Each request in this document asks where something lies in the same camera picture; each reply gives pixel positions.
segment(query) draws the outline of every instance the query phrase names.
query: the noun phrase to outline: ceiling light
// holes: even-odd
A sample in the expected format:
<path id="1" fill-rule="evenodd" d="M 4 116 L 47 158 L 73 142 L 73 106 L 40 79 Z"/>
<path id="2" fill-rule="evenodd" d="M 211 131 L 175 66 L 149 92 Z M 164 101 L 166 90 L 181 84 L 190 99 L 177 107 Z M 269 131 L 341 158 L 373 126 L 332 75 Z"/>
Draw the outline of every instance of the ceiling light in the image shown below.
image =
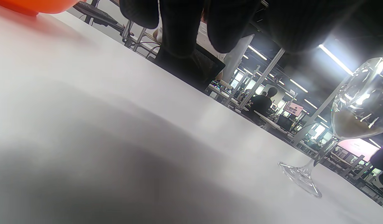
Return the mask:
<path id="1" fill-rule="evenodd" d="M 250 71 L 248 71 L 247 69 L 244 68 L 244 70 L 245 70 L 246 72 L 248 72 L 249 74 L 254 75 L 254 74 L 252 74 Z"/>
<path id="2" fill-rule="evenodd" d="M 294 98 L 291 94 L 289 94 L 288 92 L 285 92 L 287 95 L 289 95 L 291 98 Z"/>
<path id="3" fill-rule="evenodd" d="M 328 121 L 326 121 L 324 118 L 322 118 L 320 115 L 317 115 L 320 119 L 322 119 L 323 121 L 325 121 L 326 123 L 328 123 Z"/>
<path id="4" fill-rule="evenodd" d="M 353 75 L 353 72 L 346 67 L 335 55 L 333 55 L 324 45 L 320 44 L 318 46 L 321 50 L 323 50 L 332 60 L 334 60 L 343 70 L 345 70 L 349 75 Z"/>
<path id="5" fill-rule="evenodd" d="M 294 83 L 295 85 L 297 85 L 297 87 L 301 88 L 303 91 L 308 92 L 306 89 L 304 89 L 304 88 L 303 88 L 302 86 L 300 86 L 298 83 L 296 83 L 294 80 L 290 79 L 290 81 L 291 81 L 292 83 Z"/>
<path id="6" fill-rule="evenodd" d="M 326 128 L 330 128 L 330 127 L 328 127 L 327 125 L 325 125 L 323 122 L 320 122 L 322 125 L 324 125 Z"/>
<path id="7" fill-rule="evenodd" d="M 257 55 L 261 56 L 261 58 L 263 58 L 265 61 L 267 60 L 267 58 L 265 58 L 265 56 L 263 56 L 261 53 L 259 53 L 257 50 L 255 50 L 254 47 L 251 47 L 251 45 L 248 45 L 248 48 L 250 48 L 253 52 L 257 53 Z"/>
<path id="8" fill-rule="evenodd" d="M 375 141 L 373 141 L 372 139 L 368 139 L 368 140 L 370 140 L 370 142 L 372 142 L 375 146 L 377 146 L 378 148 L 382 148 L 381 146 L 379 146 Z"/>
<path id="9" fill-rule="evenodd" d="M 307 101 L 306 99 L 304 99 L 308 104 L 310 104 L 312 107 L 314 107 L 315 109 L 317 109 L 317 107 L 315 105 L 313 105 L 311 102 Z"/>

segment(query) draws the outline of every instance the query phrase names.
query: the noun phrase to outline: glass stem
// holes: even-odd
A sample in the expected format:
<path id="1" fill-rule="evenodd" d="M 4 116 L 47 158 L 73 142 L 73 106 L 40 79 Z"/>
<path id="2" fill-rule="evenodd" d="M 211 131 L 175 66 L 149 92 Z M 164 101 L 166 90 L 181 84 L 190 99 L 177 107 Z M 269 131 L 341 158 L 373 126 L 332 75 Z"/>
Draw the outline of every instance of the glass stem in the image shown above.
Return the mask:
<path id="1" fill-rule="evenodd" d="M 298 168 L 299 173 L 304 174 L 307 178 L 310 178 L 312 169 L 320 162 L 320 160 L 331 152 L 338 144 L 339 139 L 332 138 L 329 140 L 324 147 L 311 159 L 305 166 Z"/>

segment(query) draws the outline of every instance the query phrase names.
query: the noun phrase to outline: pink screen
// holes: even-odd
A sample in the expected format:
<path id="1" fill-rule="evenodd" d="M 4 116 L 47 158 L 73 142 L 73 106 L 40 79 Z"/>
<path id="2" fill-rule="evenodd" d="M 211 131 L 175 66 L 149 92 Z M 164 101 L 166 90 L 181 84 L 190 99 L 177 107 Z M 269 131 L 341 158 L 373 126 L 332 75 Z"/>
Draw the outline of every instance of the pink screen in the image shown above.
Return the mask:
<path id="1" fill-rule="evenodd" d="M 371 156 L 379 149 L 378 147 L 362 140 L 347 139 L 338 143 L 339 146 L 355 154 L 357 157 L 364 155 L 363 160 L 368 162 Z"/>
<path id="2" fill-rule="evenodd" d="M 285 111 L 290 112 L 291 114 L 293 114 L 295 116 L 299 116 L 302 109 L 303 109 L 302 106 L 299 106 L 295 103 L 290 103 L 290 105 L 285 108 Z"/>

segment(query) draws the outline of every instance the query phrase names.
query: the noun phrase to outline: white table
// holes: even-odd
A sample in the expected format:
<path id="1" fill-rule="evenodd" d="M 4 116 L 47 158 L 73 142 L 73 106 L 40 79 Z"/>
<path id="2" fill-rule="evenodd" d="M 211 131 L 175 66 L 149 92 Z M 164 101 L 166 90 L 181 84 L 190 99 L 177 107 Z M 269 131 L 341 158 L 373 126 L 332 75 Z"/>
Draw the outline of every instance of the white table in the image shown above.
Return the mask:
<path id="1" fill-rule="evenodd" d="M 209 85 L 208 85 L 208 88 L 211 89 L 211 90 L 213 90 L 216 94 L 221 95 L 221 96 L 222 96 L 223 98 L 225 98 L 225 99 L 229 98 L 229 96 L 230 96 L 229 94 L 227 94 L 227 93 L 225 93 L 225 92 L 223 92 L 223 91 L 220 91 L 218 88 L 216 88 L 216 87 L 215 87 L 214 85 L 212 85 L 212 84 L 209 84 Z M 236 99 L 231 98 L 230 101 L 231 101 L 232 103 L 234 103 L 235 105 L 238 106 L 238 102 L 237 102 Z"/>
<path id="2" fill-rule="evenodd" d="M 157 83 L 183 94 L 140 89 Z M 0 7 L 0 223 L 383 223 L 327 168 L 316 199 L 279 160 L 309 158 L 68 13 Z"/>
<path id="3" fill-rule="evenodd" d="M 266 122 L 265 126 L 263 127 L 263 129 L 265 129 L 266 131 L 270 130 L 271 128 L 274 128 L 274 129 L 277 129 L 284 134 L 288 134 L 287 131 L 283 130 L 278 124 L 276 124 L 272 120 L 270 120 L 267 117 L 263 116 L 262 114 L 258 113 L 256 110 L 254 110 L 254 112 L 257 115 L 259 115 L 262 118 L 262 120 L 264 120 Z"/>

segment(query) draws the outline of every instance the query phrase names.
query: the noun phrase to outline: orange object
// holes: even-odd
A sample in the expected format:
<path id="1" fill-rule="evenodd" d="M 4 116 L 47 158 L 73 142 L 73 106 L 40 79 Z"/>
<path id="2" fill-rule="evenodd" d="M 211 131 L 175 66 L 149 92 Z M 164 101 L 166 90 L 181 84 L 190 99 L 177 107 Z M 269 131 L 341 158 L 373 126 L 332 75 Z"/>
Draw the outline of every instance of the orange object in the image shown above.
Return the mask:
<path id="1" fill-rule="evenodd" d="M 80 0 L 0 0 L 0 5 L 21 14 L 36 16 L 40 12 L 48 14 L 64 12 L 79 1 Z"/>

